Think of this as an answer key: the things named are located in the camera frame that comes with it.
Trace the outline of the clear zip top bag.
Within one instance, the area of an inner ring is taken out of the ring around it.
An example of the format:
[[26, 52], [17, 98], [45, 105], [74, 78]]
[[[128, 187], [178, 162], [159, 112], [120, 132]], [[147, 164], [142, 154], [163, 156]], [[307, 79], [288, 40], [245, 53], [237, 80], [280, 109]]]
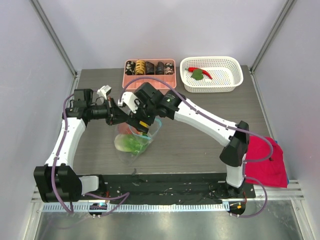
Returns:
[[139, 132], [127, 123], [117, 125], [113, 143], [119, 160], [126, 165], [132, 164], [155, 140], [161, 127], [159, 118], [148, 128], [148, 133]]

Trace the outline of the red toy chili pepper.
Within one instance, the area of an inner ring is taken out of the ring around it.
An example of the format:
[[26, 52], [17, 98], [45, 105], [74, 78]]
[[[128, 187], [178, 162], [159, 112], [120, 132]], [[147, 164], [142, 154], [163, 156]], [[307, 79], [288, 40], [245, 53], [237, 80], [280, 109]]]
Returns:
[[191, 73], [191, 78], [193, 78], [197, 81], [202, 80], [204, 78], [204, 76], [208, 77], [210, 80], [213, 79], [207, 71], [205, 71], [201, 68], [189, 67], [189, 68], [186, 68], [185, 70], [188, 71], [189, 73]]

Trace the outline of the green toy lettuce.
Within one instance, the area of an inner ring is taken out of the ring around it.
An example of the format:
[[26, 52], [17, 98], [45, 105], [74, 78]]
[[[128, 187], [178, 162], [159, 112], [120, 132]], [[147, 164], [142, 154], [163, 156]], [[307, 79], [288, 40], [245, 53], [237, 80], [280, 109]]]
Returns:
[[114, 146], [118, 151], [139, 155], [149, 146], [145, 138], [135, 137], [133, 134], [118, 134], [114, 139]]

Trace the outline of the red toy tomato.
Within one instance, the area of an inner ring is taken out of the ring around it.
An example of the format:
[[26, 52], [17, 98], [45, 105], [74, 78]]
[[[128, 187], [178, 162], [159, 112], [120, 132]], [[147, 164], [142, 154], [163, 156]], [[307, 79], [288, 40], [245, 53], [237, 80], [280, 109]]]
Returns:
[[126, 123], [121, 123], [117, 125], [117, 130], [120, 134], [130, 134], [131, 130], [128, 124]]

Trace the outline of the small green toy leaf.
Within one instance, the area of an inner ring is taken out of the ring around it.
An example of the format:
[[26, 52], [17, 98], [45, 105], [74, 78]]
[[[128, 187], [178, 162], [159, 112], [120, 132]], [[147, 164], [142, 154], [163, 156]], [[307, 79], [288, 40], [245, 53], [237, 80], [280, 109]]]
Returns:
[[202, 80], [204, 78], [203, 71], [198, 68], [194, 69], [191, 78], [195, 79], [196, 81]]

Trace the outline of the toy watermelon slice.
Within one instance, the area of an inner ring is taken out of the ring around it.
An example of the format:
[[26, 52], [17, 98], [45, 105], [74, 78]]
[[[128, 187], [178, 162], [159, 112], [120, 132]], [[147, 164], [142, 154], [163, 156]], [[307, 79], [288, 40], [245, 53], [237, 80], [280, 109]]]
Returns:
[[138, 135], [138, 136], [147, 136], [146, 133], [142, 132], [142, 131], [138, 131], [137, 129], [135, 129], [134, 127], [130, 127], [130, 131], [134, 134], [134, 135]]

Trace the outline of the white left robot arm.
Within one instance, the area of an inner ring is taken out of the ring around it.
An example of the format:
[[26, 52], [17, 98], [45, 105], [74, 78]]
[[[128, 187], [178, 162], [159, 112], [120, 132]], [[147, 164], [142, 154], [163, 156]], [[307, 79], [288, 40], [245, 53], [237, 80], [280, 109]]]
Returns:
[[97, 91], [76, 89], [64, 101], [61, 129], [52, 154], [33, 172], [43, 202], [77, 202], [87, 193], [100, 200], [107, 195], [101, 175], [79, 176], [73, 165], [79, 141], [90, 121], [105, 120], [109, 126], [127, 121], [127, 113], [118, 107], [110, 93], [108, 85]]

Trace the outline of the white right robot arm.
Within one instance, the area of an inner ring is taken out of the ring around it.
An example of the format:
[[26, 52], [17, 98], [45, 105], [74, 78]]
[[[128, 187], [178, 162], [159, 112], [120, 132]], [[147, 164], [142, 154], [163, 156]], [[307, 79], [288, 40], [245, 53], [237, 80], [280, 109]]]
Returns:
[[155, 117], [169, 118], [190, 125], [216, 140], [223, 149], [219, 155], [226, 165], [223, 187], [230, 197], [236, 198], [244, 191], [244, 161], [249, 146], [249, 125], [224, 120], [194, 104], [174, 89], [166, 94], [150, 83], [143, 83], [135, 92], [123, 92], [118, 104], [130, 109], [128, 124], [145, 132], [141, 125], [151, 125]]

